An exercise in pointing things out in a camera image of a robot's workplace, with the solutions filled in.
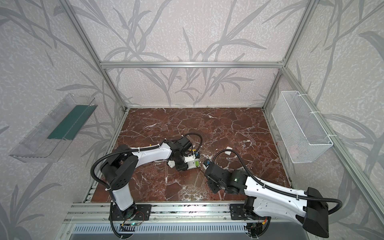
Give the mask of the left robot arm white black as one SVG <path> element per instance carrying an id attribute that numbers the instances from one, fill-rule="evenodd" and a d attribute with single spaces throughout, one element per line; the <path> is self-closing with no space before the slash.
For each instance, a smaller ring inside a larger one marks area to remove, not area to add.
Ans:
<path id="1" fill-rule="evenodd" d="M 135 204 L 129 182 L 136 168 L 162 160 L 177 171 L 198 168 L 202 143 L 200 134 L 187 133 L 175 140 L 164 139 L 153 146 L 130 148 L 121 145 L 113 153 L 96 160 L 91 166 L 90 175 L 105 187 L 113 205 L 121 212 L 126 212 Z"/>

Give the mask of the white remote control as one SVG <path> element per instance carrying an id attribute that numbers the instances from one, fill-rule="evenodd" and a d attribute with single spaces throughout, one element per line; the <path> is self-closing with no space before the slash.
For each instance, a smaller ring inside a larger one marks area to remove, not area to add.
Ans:
<path id="1" fill-rule="evenodd" d="M 197 159 L 195 155 L 185 157 L 185 163 L 188 165 L 187 170 L 200 167 L 200 159 Z"/>
<path id="2" fill-rule="evenodd" d="M 168 166 L 169 166 L 171 169 L 173 169 L 173 168 L 176 166 L 175 161 L 167 161 L 167 164 L 168 164 Z"/>

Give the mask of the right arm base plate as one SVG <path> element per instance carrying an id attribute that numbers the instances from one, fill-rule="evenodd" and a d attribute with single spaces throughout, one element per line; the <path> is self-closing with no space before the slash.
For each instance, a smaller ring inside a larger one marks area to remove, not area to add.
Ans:
<path id="1" fill-rule="evenodd" d="M 258 220 L 252 207 L 245 204 L 230 204 L 231 220 Z"/>

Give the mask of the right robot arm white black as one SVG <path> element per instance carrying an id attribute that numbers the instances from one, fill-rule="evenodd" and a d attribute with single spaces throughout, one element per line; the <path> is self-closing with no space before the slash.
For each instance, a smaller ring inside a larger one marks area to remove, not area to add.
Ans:
<path id="1" fill-rule="evenodd" d="M 269 183 L 257 178 L 235 153 L 243 170 L 232 172 L 216 164 L 215 158 L 203 162 L 207 184 L 216 194 L 220 190 L 227 194 L 243 195 L 247 199 L 243 206 L 246 218 L 280 218 L 295 222 L 308 233 L 329 237 L 329 216 L 341 209 L 341 200 L 324 198 L 315 188 L 296 190 Z"/>

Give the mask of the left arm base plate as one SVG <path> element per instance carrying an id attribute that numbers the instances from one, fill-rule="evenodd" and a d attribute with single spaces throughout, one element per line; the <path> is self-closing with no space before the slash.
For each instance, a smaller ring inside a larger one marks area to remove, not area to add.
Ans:
<path id="1" fill-rule="evenodd" d="M 116 204 L 110 208 L 109 220 L 112 221 L 148 221 L 151 214 L 152 205 L 133 204 L 128 209 L 122 211 Z"/>

